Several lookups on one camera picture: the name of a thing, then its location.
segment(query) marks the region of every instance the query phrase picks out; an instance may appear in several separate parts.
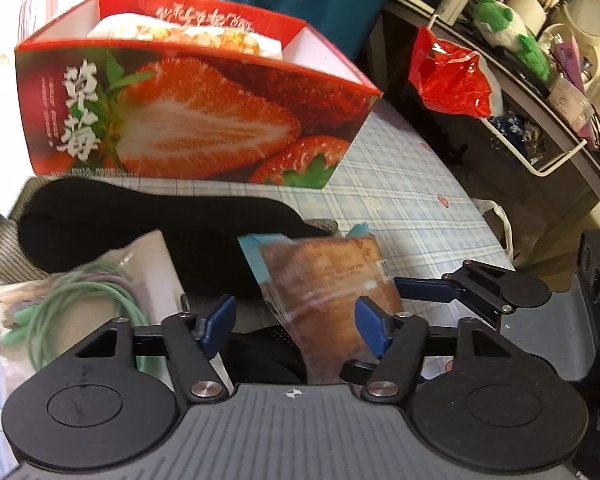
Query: makeup mirror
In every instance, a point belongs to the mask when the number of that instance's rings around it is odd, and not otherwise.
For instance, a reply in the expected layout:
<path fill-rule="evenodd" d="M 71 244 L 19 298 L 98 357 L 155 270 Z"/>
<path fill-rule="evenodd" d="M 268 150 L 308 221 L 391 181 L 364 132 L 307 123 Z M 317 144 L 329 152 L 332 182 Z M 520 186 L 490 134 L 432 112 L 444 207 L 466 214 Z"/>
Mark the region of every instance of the makeup mirror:
<path fill-rule="evenodd" d="M 567 0 L 562 10 L 578 42 L 600 45 L 600 0 Z"/>

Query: tablecloth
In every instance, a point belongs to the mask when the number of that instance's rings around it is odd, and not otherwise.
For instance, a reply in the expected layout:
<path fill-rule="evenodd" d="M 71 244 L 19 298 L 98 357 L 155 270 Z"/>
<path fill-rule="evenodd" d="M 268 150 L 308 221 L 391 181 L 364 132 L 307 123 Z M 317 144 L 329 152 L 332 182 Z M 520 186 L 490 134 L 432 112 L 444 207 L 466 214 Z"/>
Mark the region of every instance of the tablecloth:
<path fill-rule="evenodd" d="M 7 214 L 31 175 L 12 67 L 0 67 L 0 213 Z M 108 179 L 144 192 L 231 194 L 280 200 L 304 218 L 330 218 L 345 233 L 366 222 L 395 276 L 438 278 L 472 258 L 508 267 L 495 236 L 455 178 L 420 135 L 387 102 L 379 102 L 344 160 L 322 190 L 238 183 Z M 454 325 L 471 312 L 459 303 L 405 302 L 431 324 Z M 429 360 L 424 375 L 442 371 Z M 0 413 L 4 403 L 0 370 Z M 0 477 L 14 465 L 0 431 Z"/>

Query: stuffed animal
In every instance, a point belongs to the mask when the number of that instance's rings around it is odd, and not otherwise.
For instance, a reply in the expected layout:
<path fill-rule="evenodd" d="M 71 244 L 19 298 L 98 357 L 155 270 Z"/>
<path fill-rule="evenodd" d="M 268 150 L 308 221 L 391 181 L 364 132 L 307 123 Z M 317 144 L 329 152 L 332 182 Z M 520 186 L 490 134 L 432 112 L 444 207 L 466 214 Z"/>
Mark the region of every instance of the stuffed animal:
<path fill-rule="evenodd" d="M 481 0 L 475 8 L 474 25 L 491 46 L 503 46 L 543 82 L 549 80 L 549 64 L 515 10 L 495 0 Z"/>

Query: red cardboard box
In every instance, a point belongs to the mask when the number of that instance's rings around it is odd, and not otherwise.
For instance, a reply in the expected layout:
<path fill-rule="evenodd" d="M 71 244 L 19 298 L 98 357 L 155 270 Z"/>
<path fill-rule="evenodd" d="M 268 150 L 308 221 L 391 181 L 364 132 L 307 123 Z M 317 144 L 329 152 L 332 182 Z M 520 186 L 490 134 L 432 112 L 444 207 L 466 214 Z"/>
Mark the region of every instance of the red cardboard box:
<path fill-rule="evenodd" d="M 132 12 L 252 30 L 284 60 L 87 38 Z M 381 92 L 302 20 L 217 0 L 86 0 L 16 47 L 36 174 L 323 187 Z"/>

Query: purple package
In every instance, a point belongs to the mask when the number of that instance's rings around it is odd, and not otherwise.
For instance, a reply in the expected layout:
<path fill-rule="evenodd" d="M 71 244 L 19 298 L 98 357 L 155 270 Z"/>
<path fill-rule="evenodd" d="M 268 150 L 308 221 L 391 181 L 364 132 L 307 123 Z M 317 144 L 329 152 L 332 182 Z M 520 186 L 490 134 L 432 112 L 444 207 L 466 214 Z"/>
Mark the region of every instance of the purple package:
<path fill-rule="evenodd" d="M 558 70 L 570 81 L 582 95 L 586 95 L 584 91 L 584 83 L 582 82 L 582 66 L 580 64 L 580 49 L 576 40 L 565 41 L 564 43 L 554 43 L 552 47 L 555 57 L 560 64 Z M 587 122 L 578 132 L 578 136 L 587 139 L 587 146 L 591 149 L 597 147 L 596 137 L 593 134 L 591 124 Z"/>

